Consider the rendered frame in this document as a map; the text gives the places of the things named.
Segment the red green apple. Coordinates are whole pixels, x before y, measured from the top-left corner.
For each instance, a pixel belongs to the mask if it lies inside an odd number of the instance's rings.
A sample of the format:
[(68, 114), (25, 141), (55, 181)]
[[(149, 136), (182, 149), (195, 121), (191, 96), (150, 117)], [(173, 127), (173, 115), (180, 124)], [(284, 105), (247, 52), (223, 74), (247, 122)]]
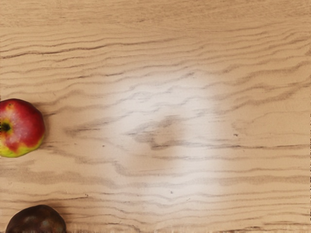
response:
[(0, 156), (21, 157), (36, 150), (45, 135), (42, 113), (21, 99), (0, 101)]

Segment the dark brown round fruit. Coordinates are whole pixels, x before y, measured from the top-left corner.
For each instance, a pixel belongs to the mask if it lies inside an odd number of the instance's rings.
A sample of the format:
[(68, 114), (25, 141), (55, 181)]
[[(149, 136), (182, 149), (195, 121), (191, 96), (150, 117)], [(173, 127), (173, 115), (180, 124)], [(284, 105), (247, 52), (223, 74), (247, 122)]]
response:
[(48, 205), (36, 205), (16, 213), (5, 233), (67, 233), (61, 215)]

